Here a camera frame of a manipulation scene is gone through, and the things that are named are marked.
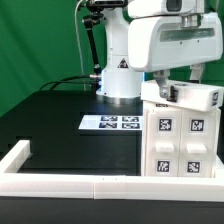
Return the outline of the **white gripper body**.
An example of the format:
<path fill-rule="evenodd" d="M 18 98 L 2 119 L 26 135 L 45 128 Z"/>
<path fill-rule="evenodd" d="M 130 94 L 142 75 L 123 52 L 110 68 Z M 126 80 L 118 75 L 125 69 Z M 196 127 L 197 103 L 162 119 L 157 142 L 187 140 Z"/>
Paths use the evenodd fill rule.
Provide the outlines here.
<path fill-rule="evenodd" d="M 136 71 L 159 70 L 219 60 L 223 52 L 216 13 L 202 16 L 199 27 L 182 28 L 180 16 L 135 19 L 128 30 L 128 57 Z"/>

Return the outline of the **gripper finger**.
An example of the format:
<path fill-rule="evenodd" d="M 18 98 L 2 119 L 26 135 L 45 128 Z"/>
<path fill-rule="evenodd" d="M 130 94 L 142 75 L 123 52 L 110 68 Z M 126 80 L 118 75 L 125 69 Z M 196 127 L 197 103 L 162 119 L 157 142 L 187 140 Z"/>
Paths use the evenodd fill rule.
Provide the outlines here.
<path fill-rule="evenodd" d="M 190 66 L 191 74 L 190 74 L 190 81 L 191 82 L 200 82 L 204 73 L 205 64 L 194 64 Z"/>
<path fill-rule="evenodd" d="M 161 98 L 170 102 L 176 101 L 176 90 L 173 85 L 168 84 L 170 70 L 159 70 L 153 73 L 153 77 L 159 86 L 159 95 Z"/>

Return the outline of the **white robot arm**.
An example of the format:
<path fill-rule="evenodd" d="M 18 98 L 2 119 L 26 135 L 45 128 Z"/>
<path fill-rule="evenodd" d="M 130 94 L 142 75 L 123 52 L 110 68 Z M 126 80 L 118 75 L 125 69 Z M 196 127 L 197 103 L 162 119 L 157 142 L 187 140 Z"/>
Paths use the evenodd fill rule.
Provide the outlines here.
<path fill-rule="evenodd" d="M 138 99 L 143 74 L 152 72 L 159 96 L 175 102 L 171 69 L 221 58 L 221 21 L 205 0 L 86 0 L 86 7 L 91 23 L 103 22 L 106 29 L 101 98 Z"/>

